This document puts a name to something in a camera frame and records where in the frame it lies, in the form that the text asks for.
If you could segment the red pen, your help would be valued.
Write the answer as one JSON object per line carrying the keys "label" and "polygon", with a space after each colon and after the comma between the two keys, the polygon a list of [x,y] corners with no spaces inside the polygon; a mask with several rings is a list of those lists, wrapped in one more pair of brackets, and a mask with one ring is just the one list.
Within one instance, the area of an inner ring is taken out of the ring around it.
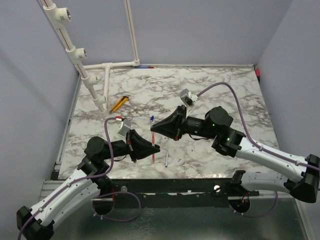
{"label": "red pen", "polygon": [[[152,146],[155,147],[155,133],[152,132],[151,134],[151,143],[152,143]],[[155,163],[155,154],[152,154],[152,163],[154,164]]]}

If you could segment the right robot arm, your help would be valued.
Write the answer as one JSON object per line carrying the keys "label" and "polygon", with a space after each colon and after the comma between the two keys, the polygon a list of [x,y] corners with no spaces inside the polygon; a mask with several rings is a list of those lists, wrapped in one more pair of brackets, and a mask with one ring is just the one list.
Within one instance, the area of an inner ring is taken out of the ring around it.
{"label": "right robot arm", "polygon": [[249,160],[273,173],[244,171],[230,182],[229,189],[240,196],[246,191],[278,191],[305,203],[315,203],[320,183],[320,159],[310,154],[297,156],[263,145],[248,133],[231,128],[233,118],[221,106],[208,111],[204,119],[187,115],[183,105],[167,118],[153,124],[150,130],[178,141],[183,135],[212,139],[212,148],[223,156]]}

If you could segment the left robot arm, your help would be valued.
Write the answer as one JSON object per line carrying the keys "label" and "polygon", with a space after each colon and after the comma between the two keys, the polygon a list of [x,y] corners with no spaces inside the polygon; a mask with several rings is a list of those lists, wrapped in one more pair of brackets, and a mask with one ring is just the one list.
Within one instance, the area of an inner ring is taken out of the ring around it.
{"label": "left robot arm", "polygon": [[112,181],[107,174],[113,164],[107,164],[106,160],[129,155],[136,162],[160,152],[157,144],[145,140],[134,129],[126,137],[126,141],[114,142],[92,137],[84,150],[85,157],[67,180],[40,202],[17,211],[17,238],[49,240],[55,228],[84,203],[112,193]]}

